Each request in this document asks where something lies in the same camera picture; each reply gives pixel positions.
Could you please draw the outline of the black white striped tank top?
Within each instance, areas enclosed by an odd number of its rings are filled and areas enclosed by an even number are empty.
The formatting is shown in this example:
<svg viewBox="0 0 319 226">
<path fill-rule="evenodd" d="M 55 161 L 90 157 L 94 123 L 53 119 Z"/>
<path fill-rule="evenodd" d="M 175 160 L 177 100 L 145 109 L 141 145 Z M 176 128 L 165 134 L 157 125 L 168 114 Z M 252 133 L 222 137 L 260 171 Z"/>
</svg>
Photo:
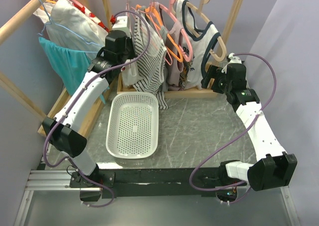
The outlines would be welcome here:
<svg viewBox="0 0 319 226">
<path fill-rule="evenodd" d="M 133 85 L 138 92 L 153 94 L 159 102 L 159 109 L 167 109 L 162 85 L 164 79 L 166 47 L 158 33 L 147 22 L 144 14 L 135 17 L 134 43 L 140 80 Z"/>
</svg>

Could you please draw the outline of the orange plastic hanger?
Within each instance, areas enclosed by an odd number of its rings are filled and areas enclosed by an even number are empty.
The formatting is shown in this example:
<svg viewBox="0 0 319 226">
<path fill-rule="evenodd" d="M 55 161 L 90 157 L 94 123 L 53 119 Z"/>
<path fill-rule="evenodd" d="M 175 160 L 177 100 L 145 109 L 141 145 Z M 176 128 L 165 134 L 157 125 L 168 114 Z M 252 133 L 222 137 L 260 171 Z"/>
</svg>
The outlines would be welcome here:
<svg viewBox="0 0 319 226">
<path fill-rule="evenodd" d="M 147 19 L 151 21 L 159 36 L 163 39 L 164 42 L 166 42 L 166 40 L 168 39 L 169 42 L 173 45 L 173 48 L 176 50 L 176 52 L 167 47 L 169 56 L 175 58 L 178 62 L 183 62 L 182 51 L 179 45 L 172 38 L 172 36 L 169 33 L 166 33 L 166 27 L 164 26 L 159 11 L 157 11 L 153 5 L 149 6 L 148 8 L 142 9 L 142 6 L 137 4 L 135 9 L 140 10 L 141 12 L 146 14 Z"/>
</svg>

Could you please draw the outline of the thin pink wire hanger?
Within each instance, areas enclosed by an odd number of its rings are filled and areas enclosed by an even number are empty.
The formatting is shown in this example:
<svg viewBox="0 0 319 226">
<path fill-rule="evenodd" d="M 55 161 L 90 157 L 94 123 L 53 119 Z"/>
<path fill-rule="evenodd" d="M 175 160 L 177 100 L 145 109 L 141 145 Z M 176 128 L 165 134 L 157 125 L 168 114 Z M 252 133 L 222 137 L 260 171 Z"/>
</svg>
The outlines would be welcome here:
<svg viewBox="0 0 319 226">
<path fill-rule="evenodd" d="M 126 66 L 122 67 L 121 71 L 128 70 L 131 67 L 131 64 L 136 63 L 144 54 L 143 50 L 143 41 L 141 41 L 140 36 L 140 26 L 142 21 L 142 16 L 138 11 L 136 11 L 134 8 L 131 8 L 129 5 L 129 0 L 126 0 L 126 10 L 130 10 L 130 14 L 134 15 L 135 18 L 135 25 L 134 25 L 134 33 L 132 36 L 133 45 L 136 52 L 136 58 L 133 60 L 129 60 Z"/>
</svg>

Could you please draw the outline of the grey tank top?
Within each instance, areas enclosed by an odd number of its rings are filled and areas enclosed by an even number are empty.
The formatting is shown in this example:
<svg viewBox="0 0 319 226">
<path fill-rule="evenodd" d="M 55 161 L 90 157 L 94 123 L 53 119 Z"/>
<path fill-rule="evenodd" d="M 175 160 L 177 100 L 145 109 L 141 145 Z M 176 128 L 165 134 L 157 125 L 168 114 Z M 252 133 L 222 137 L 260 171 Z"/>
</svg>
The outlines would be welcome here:
<svg viewBox="0 0 319 226">
<path fill-rule="evenodd" d="M 147 22 L 145 15 L 138 12 Z M 142 80 L 137 83 L 138 90 L 150 93 L 166 92 L 168 86 L 166 83 L 165 45 L 148 22 L 144 24 L 141 21 L 140 36 L 141 41 L 143 41 L 143 50 L 145 47 L 148 49 L 138 60 L 139 73 L 142 76 Z"/>
</svg>

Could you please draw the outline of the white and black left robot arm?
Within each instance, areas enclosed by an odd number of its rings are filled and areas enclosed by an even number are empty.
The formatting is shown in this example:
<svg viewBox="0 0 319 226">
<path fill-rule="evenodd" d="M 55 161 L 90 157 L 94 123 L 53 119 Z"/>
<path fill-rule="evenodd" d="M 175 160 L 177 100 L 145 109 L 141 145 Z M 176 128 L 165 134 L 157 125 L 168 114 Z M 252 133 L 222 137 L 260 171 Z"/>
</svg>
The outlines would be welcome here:
<svg viewBox="0 0 319 226">
<path fill-rule="evenodd" d="M 96 58 L 88 66 L 84 79 L 69 102 L 53 118 L 46 117 L 44 151 L 52 145 L 71 160 L 88 187 L 99 183 L 99 167 L 89 156 L 87 139 L 79 133 L 82 122 L 97 98 L 118 76 L 122 65 L 136 56 L 129 30 L 112 30 L 105 37 Z"/>
</svg>

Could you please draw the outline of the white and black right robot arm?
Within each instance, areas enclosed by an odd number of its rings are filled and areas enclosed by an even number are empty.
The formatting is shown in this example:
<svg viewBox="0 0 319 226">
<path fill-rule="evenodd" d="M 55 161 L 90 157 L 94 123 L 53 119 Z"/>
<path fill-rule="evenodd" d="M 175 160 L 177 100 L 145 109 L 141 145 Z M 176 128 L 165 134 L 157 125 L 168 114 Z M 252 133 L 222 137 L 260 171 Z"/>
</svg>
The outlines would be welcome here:
<svg viewBox="0 0 319 226">
<path fill-rule="evenodd" d="M 253 144 L 254 164 L 239 160 L 221 163 L 218 179 L 230 185 L 235 179 L 247 182 L 253 190 L 261 191 L 288 186 L 297 166 L 297 158 L 289 154 L 276 139 L 255 90 L 247 87 L 246 67 L 242 63 L 229 63 L 224 68 L 209 66 L 202 79 L 202 87 L 214 82 L 211 90 L 225 94 L 228 103 L 243 122 Z"/>
</svg>

